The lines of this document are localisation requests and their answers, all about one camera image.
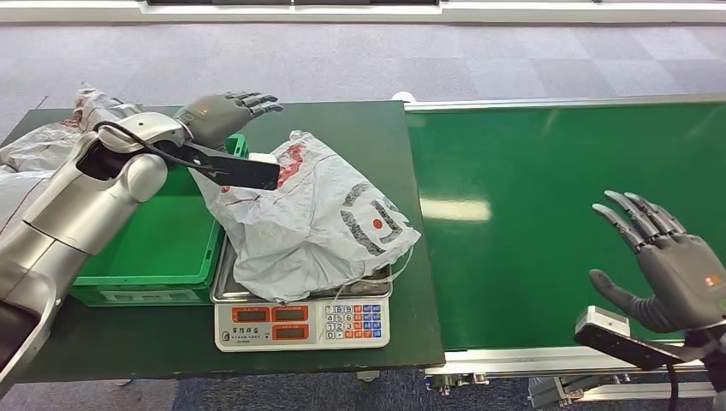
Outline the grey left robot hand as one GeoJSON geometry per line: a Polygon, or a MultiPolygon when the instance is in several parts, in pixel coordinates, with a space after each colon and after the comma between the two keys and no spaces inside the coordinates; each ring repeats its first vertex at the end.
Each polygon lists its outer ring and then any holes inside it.
{"type": "Polygon", "coordinates": [[[221,151],[225,141],[253,119],[282,111],[277,100],[260,92],[206,95],[182,106],[174,118],[184,125],[195,144],[221,151]]]}

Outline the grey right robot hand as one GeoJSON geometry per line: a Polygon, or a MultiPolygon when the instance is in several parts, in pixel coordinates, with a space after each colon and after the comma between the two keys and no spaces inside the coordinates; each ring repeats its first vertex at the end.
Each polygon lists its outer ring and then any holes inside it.
{"type": "Polygon", "coordinates": [[[620,207],[592,209],[633,253],[652,295],[638,297],[592,269],[593,287],[613,306],[657,333],[705,330],[725,323],[725,267],[709,244],[662,206],[635,193],[604,191],[620,207]]]}

